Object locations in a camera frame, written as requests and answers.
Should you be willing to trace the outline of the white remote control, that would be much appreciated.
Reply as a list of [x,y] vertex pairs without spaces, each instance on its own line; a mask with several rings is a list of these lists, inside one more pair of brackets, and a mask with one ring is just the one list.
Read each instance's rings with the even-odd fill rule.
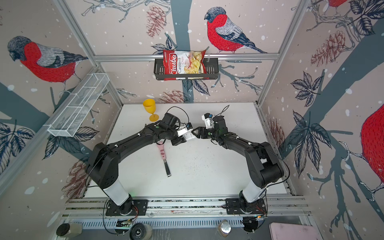
[[184,133],[184,134],[182,135],[182,137],[183,137],[186,141],[191,141],[191,140],[197,138],[197,137],[192,133],[192,131],[188,131],[188,132]]

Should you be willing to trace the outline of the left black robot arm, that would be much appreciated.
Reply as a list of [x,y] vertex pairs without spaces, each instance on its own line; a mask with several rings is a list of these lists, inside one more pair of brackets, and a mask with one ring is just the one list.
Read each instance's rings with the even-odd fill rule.
[[132,196],[119,180],[119,163],[129,155],[160,140],[170,140],[174,146],[186,142],[178,135],[181,121],[166,113],[162,120],[146,125],[138,133],[112,144],[95,145],[88,160],[86,173],[118,207],[120,214],[129,215],[134,208]]

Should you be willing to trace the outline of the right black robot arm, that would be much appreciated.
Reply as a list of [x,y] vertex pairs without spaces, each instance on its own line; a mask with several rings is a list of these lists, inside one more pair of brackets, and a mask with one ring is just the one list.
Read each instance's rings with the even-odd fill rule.
[[246,159],[251,181],[239,193],[240,210],[244,214],[256,211],[266,213],[267,209],[259,207],[263,202],[263,194],[267,188],[282,183],[285,175],[279,156],[268,142],[251,142],[229,132],[223,116],[205,114],[203,118],[206,125],[192,130],[196,138],[215,141],[224,149],[232,150]]

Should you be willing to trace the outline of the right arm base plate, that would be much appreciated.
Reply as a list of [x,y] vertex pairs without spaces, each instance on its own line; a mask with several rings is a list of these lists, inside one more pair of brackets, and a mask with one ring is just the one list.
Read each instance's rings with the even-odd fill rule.
[[227,198],[225,199],[224,208],[228,215],[265,215],[267,213],[267,205],[263,199],[248,203],[241,198]]

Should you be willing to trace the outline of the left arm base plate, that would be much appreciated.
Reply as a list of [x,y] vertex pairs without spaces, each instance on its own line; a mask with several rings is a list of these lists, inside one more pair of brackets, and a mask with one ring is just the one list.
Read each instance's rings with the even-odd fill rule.
[[118,206],[112,200],[109,200],[105,215],[108,217],[145,216],[148,203],[148,200],[127,200],[124,204]]

